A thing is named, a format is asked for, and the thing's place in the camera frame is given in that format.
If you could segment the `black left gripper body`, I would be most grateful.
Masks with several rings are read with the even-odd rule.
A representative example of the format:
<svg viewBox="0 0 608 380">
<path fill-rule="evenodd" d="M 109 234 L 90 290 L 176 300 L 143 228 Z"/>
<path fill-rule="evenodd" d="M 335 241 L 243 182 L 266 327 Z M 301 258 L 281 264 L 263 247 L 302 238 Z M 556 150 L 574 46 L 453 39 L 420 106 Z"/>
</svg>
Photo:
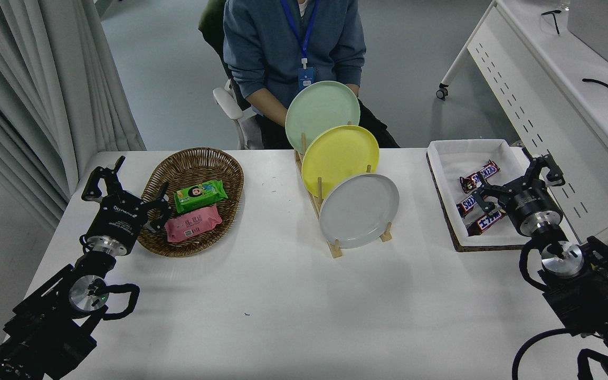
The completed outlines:
<svg viewBox="0 0 608 380">
<path fill-rule="evenodd" d="M 89 250 L 130 253 L 147 221 L 144 202 L 132 193 L 100 199 L 100 210 L 86 233 Z"/>
</svg>

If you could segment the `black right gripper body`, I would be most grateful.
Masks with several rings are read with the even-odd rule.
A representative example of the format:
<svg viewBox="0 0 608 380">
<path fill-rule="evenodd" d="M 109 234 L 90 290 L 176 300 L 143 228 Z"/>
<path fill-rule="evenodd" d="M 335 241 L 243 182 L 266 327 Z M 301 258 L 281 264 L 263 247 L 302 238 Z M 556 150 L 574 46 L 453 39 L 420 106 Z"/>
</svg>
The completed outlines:
<svg viewBox="0 0 608 380">
<path fill-rule="evenodd" d="M 558 225 L 564 213 L 545 188 L 516 189 L 503 186 L 508 200 L 501 201 L 502 209 L 514 226 L 522 226 L 534 214 L 548 215 L 548 223 Z"/>
</svg>

